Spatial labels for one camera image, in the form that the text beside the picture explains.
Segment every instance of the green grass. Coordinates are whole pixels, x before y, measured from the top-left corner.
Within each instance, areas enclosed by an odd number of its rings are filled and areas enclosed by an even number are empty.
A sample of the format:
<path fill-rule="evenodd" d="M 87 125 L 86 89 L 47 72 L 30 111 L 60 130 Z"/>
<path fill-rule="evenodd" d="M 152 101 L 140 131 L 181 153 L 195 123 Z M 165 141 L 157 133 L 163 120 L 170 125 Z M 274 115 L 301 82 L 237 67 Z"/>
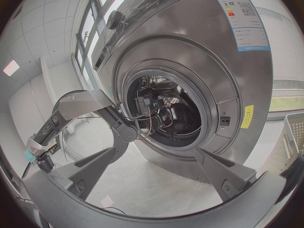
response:
<path fill-rule="evenodd" d="M 273 97 L 269 111 L 286 111 L 304 108 L 304 97 Z"/>

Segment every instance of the qr code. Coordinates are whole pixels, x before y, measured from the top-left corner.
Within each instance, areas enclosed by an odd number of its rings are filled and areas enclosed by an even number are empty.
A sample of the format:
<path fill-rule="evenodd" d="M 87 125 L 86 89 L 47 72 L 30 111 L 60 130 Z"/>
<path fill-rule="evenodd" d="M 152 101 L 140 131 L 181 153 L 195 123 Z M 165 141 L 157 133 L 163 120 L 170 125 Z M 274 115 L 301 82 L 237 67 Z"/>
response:
<path fill-rule="evenodd" d="M 249 2 L 238 2 L 245 16 L 256 16 L 255 11 Z"/>

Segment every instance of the washing machine door opening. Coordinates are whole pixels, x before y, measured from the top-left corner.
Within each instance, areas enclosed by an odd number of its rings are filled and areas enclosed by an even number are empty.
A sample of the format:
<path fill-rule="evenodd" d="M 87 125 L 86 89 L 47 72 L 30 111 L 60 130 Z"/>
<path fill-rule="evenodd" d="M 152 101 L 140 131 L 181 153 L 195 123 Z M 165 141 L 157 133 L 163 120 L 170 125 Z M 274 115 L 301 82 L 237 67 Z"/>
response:
<path fill-rule="evenodd" d="M 138 119 L 145 136 L 150 121 L 149 137 L 167 146 L 187 146 L 199 136 L 202 126 L 199 109 L 187 91 L 174 81 L 144 75 L 132 82 L 127 96 L 132 118 Z"/>

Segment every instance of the yellow warning sticker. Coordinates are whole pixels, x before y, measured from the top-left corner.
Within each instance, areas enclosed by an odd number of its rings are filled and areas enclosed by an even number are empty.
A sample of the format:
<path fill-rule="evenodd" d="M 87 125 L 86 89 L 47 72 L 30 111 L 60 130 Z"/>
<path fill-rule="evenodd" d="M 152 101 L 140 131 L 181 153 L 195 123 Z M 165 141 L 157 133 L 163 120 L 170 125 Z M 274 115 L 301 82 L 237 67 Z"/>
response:
<path fill-rule="evenodd" d="M 241 128 L 248 128 L 249 127 L 249 125 L 251 123 L 252 115 L 253 115 L 253 105 L 246 106 L 245 107 L 244 120 L 243 120 L 243 123 L 241 125 Z"/>

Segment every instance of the ceiling light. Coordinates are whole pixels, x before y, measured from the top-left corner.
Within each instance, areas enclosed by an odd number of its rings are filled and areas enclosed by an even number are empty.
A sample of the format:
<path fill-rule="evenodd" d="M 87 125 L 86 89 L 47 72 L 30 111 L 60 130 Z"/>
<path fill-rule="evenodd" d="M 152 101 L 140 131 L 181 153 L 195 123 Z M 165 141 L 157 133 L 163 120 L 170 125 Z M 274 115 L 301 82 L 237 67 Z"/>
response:
<path fill-rule="evenodd" d="M 15 60 L 11 61 L 9 65 L 3 70 L 7 75 L 11 76 L 19 67 Z"/>

